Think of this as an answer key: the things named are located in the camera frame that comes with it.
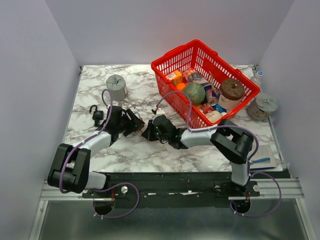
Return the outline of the black headed key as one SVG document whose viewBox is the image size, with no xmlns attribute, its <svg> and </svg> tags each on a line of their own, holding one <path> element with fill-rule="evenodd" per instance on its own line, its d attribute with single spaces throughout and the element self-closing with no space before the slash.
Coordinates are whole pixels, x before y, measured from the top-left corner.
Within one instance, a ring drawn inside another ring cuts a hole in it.
<svg viewBox="0 0 320 240">
<path fill-rule="evenodd" d="M 94 121 L 94 126 L 96 127 L 96 128 L 98 128 L 99 126 L 100 126 L 100 120 L 95 120 Z"/>
</svg>

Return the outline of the black padlock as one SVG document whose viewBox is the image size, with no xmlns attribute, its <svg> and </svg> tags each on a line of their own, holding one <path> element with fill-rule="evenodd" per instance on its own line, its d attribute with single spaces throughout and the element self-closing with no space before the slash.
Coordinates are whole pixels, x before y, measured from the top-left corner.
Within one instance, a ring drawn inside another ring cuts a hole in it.
<svg viewBox="0 0 320 240">
<path fill-rule="evenodd" d="M 89 109 L 89 112 L 91 113 L 93 111 L 92 119 L 94 121 L 101 121 L 104 119 L 104 111 L 98 110 L 97 105 L 92 105 Z"/>
</svg>

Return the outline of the brass padlock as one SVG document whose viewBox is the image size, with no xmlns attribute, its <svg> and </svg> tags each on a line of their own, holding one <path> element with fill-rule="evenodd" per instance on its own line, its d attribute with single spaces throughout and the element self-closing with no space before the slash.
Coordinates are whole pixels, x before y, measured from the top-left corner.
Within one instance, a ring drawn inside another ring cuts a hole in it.
<svg viewBox="0 0 320 240">
<path fill-rule="evenodd" d="M 138 112 L 134 113 L 134 120 L 135 120 L 135 131 L 141 131 L 144 126 L 145 126 L 145 122 L 142 120 L 141 115 Z"/>
</svg>

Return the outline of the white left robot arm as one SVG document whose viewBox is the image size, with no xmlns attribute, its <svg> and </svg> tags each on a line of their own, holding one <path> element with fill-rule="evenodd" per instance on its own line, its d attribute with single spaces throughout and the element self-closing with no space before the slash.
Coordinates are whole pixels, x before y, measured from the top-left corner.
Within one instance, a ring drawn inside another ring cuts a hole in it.
<svg viewBox="0 0 320 240">
<path fill-rule="evenodd" d="M 107 197 L 111 185 L 107 176 L 90 172 L 90 161 L 101 150 L 110 147 L 119 137 L 126 137 L 141 130 L 145 123 L 130 109 L 112 106 L 107 119 L 86 139 L 74 143 L 62 143 L 57 147 L 47 177 L 47 184 L 62 193 L 81 193 L 93 189 L 101 198 Z"/>
</svg>

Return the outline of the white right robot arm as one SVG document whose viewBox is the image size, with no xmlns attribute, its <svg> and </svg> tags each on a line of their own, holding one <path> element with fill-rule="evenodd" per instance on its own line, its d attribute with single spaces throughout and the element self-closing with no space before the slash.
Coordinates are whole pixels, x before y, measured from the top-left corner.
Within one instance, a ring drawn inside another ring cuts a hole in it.
<svg viewBox="0 0 320 240">
<path fill-rule="evenodd" d="M 142 137 L 149 142 L 168 143 L 176 150 L 197 146 L 216 147 L 231 162 L 230 191 L 236 196 L 247 192 L 250 179 L 248 155 L 253 142 L 257 140 L 254 133 L 248 129 L 227 119 L 207 128 L 177 128 L 162 114 L 148 121 Z"/>
</svg>

